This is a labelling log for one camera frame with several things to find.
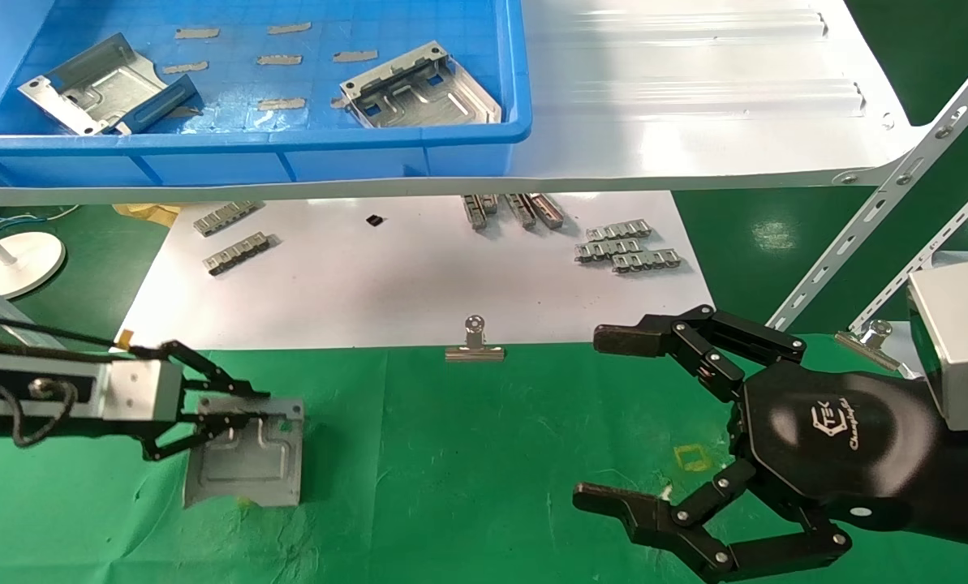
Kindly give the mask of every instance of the sheet metal part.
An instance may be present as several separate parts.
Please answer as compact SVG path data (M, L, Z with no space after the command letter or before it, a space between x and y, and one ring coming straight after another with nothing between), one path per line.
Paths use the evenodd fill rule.
M506 360L506 349L488 347L484 341L484 317L472 315L466 319L466 344L444 349L448 363L499 362Z
M306 104L307 100L302 97L290 97L286 100L262 100L260 104L256 105L256 108L260 111L299 110Z
M208 69L209 62L190 62L184 64L172 64L169 67L163 67L162 73L165 75L174 75L177 73L188 73L189 71L202 71Z
M339 85L368 128L501 122L501 106L465 67L430 41Z
M543 192L535 192L529 195L529 199L531 199L531 206L535 215L545 223L548 229L557 230L562 227L564 216L562 216L559 207L552 202L552 197Z
M484 205L484 213L494 215L498 212L498 195L480 195L480 203Z
M301 24L286 24L280 26L268 26L268 34L291 34L310 30L313 23L305 22Z
M379 58L379 51L339 51L332 55L332 62L370 62Z
M682 265L682 259L675 249L643 249L613 256L613 271L615 273L634 273L635 271L659 270L677 268Z
M601 228L584 230L584 237L588 241L605 241L610 239L624 239L625 237L649 237L653 233L650 223L646 219L624 221L603 225Z
M462 206L466 208L466 219L474 230L486 228L487 214L479 195L462 195Z
M258 64L300 64L303 55L261 55L256 60Z
M304 406L299 399L202 398L198 414L262 414L191 449L183 506L213 496L243 496L261 507L299 505Z
M520 221L520 225L523 225L525 230L535 226L535 212L531 211L531 200L527 195L519 193L519 195L503 195L503 197L512 209L516 221Z
M581 263L608 260L620 254L644 251L637 239L618 239L613 241L590 241L574 247L574 260Z
M156 64L117 33L19 91L72 132L90 136L140 132L194 96L195 85L187 75L162 81Z
M192 225L195 226L195 230L202 234L202 237L209 237L262 206L264 204L258 202L258 200L236 200L234 203L225 204L224 207L209 213Z
M261 254L269 247L271 247L271 240L268 236L265 236L264 232L256 232L224 251L218 251L217 254L202 260L202 265L206 267L206 271L209 271L209 276L220 276L253 256Z
M179 28L174 38L214 38L219 37L219 28Z

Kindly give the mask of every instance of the white shelf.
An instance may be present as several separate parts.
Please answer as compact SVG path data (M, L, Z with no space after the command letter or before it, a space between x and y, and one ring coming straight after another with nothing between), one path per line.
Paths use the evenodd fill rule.
M923 135L844 0L523 4L535 123L509 177L9 188L0 204L874 185Z

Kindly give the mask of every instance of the white table surface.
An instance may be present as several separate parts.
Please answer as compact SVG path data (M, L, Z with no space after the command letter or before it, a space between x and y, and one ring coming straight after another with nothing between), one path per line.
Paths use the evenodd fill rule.
M505 203L473 232L461 197L284 200L203 238L192 227L217 204L180 214L123 329L134 343L177 339L198 349L454 345L467 316L488 343L590 341L601 323L677 314L711 296L667 191L554 195L552 232L514 221ZM386 218L373 228L369 215ZM644 218L651 249L673 247L675 270L620 276L580 265L584 229ZM278 247L212 277L202 259L262 230Z

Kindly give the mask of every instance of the black cable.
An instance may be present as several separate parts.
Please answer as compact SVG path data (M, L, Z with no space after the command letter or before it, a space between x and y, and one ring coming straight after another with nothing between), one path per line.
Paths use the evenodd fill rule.
M47 421L45 425L40 427L40 429L31 435L25 436L23 435L23 422L26 421L26 413L23 411L23 404L19 403L19 399L12 392L9 392L8 389L5 389L4 385L0 385L0 396L8 404L8 407L11 408L11 440L19 448L35 446L35 444L40 444L47 436L50 436L50 433L58 427L58 424L69 417L69 414L72 412L72 407L76 404L76 400L80 398L80 391L76 389L75 385L69 384L69 382L50 380L42 389L46 393L62 396L62 410Z
M112 341L109 339L101 339L101 337L82 335L82 333L73 333L71 330L54 328L54 326L43 326L41 324L32 324L32 322L19 322L17 320L11 320L10 318L0 318L0 325L11 326L13 329L22 328L26 330L32 330L35 333L44 333L45 335L50 335L52 337L61 337L62 339L82 341L83 343L90 343L92 345L99 345L102 347L116 346L116 341Z

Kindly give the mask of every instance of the white lamp base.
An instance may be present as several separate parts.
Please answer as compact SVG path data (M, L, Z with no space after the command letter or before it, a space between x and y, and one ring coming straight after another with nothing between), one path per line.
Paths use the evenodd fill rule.
M10 266L0 261L0 295L5 298L39 287L65 261L65 245L50 233L19 233L0 243L16 259Z

